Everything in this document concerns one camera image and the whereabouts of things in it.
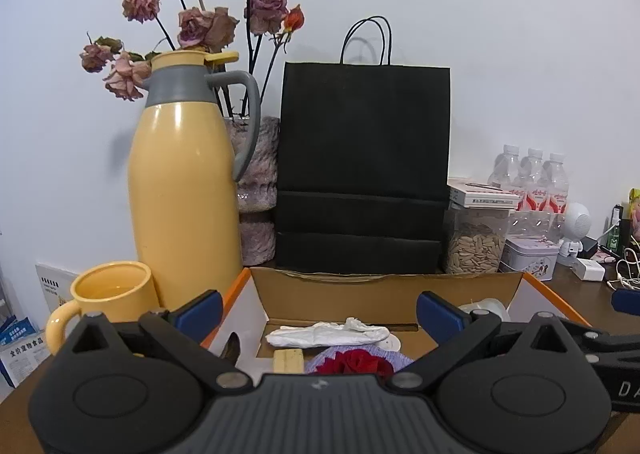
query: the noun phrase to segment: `clear jar of sunflower seeds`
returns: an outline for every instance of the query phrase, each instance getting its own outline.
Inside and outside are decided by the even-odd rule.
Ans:
[[[506,209],[468,209],[452,204],[447,212],[447,274],[495,274],[509,222]]]

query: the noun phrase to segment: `brown table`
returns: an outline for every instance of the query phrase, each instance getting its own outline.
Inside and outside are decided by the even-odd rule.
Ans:
[[[618,313],[610,305],[611,292],[603,283],[580,281],[566,267],[556,266],[547,283],[571,304],[591,325],[610,333],[640,333],[640,317]],[[0,454],[42,454],[29,425],[27,404],[33,388],[47,370],[50,359],[36,369],[0,405]],[[629,416],[598,454],[638,454],[640,414]]]

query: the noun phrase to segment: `crumpled white plastic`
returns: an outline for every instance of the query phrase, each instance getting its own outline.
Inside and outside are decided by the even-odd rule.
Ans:
[[[280,326],[266,336],[267,342],[278,348],[316,348],[319,346],[362,346],[385,340],[389,330],[384,326],[368,326],[355,317],[344,324],[316,322],[298,328]]]

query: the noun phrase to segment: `mug handle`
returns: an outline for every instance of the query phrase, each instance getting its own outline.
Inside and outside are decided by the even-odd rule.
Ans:
[[[51,317],[49,317],[44,336],[47,341],[47,347],[53,355],[58,353],[58,350],[62,347],[62,343],[65,341],[66,325],[73,317],[80,315],[80,313],[81,310],[78,301],[72,299],[68,303],[56,308],[51,314]]]
[[[260,91],[258,83],[250,73],[244,70],[233,70],[232,72],[219,72],[205,75],[210,88],[215,86],[228,86],[229,84],[242,84],[246,88],[249,97],[249,131],[244,143],[244,149],[238,152],[234,160],[234,181],[239,181],[249,167],[249,162],[254,156],[255,144],[258,141],[258,131],[260,130]]]

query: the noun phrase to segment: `black paper bag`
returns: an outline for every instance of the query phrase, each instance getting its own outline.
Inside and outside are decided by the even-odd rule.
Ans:
[[[449,69],[286,63],[280,117],[277,266],[434,272],[449,199]]]

